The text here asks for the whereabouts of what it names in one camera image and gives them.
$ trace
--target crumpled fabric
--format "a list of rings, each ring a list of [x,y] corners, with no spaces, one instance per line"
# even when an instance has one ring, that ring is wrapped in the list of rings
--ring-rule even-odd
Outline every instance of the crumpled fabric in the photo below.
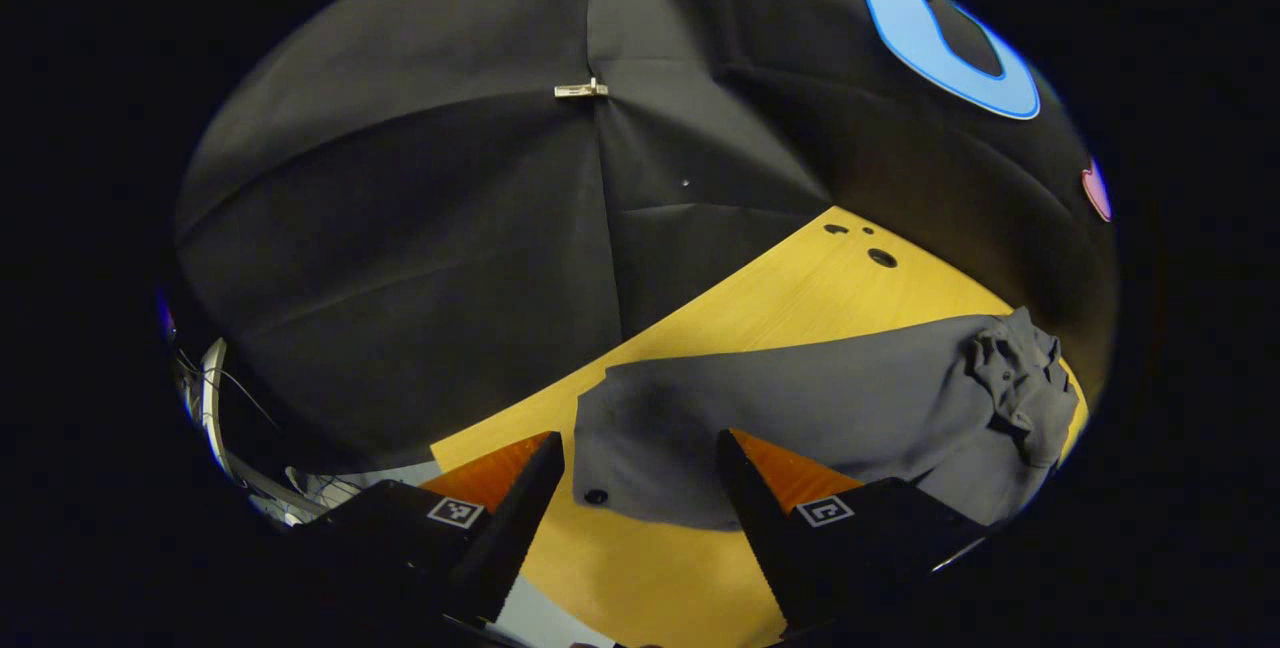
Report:
[[[716,438],[737,428],[870,483],[918,480],[991,525],[1034,497],[1076,393],[1025,307],[872,336],[613,366],[579,397],[579,503],[737,530]]]

